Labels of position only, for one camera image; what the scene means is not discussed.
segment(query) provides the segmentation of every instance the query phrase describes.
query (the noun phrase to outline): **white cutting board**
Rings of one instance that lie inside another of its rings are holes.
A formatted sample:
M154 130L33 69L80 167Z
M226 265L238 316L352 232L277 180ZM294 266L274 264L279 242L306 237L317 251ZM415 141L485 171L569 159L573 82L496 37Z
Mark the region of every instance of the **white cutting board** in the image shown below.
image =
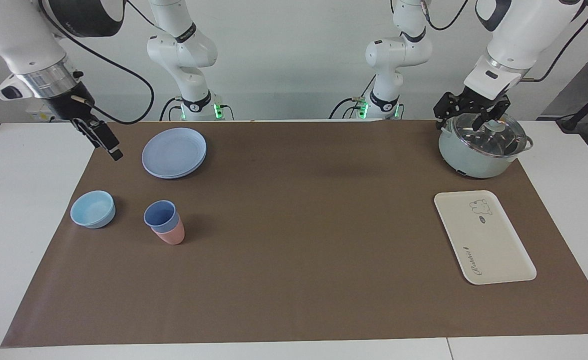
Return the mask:
M536 267L494 193L440 193L434 203L467 281L487 285L536 278Z

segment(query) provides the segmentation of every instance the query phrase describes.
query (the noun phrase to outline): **white table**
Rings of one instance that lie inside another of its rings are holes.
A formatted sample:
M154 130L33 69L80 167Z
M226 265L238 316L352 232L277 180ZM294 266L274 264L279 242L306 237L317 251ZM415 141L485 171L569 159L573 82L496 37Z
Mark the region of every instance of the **white table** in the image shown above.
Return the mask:
M522 124L536 146L521 162L588 277L588 146L554 123ZM0 127L0 343L92 149L66 123ZM0 349L24 358L573 360L588 359L588 335Z

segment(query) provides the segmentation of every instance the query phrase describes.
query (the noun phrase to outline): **pink cup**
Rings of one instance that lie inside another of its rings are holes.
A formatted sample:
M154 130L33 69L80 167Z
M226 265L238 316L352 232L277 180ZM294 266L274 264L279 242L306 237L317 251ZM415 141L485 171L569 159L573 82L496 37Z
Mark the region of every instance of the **pink cup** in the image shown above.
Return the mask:
M178 223L176 224L175 228L169 230L168 232L156 232L154 234L158 235L160 239L170 245L177 245L182 243L182 240L185 239L185 227L182 225L182 221L180 221L180 216L178 218Z

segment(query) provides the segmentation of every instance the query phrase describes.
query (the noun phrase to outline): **cooking pot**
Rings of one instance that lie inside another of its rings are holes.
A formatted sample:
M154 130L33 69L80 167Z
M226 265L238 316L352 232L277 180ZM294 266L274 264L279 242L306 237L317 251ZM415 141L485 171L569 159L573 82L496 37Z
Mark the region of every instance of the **cooking pot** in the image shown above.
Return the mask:
M440 154L458 173L487 179L502 174L524 151L534 146L531 137L508 115L474 130L478 114L462 114L447 120L438 141Z

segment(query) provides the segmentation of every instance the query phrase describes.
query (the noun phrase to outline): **bowl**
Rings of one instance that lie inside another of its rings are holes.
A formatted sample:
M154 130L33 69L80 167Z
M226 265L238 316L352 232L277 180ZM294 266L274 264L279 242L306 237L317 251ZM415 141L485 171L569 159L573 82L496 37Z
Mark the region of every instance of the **bowl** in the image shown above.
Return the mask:
M90 191L72 205L69 216L77 225L98 229L109 224L116 214L114 199L105 191Z

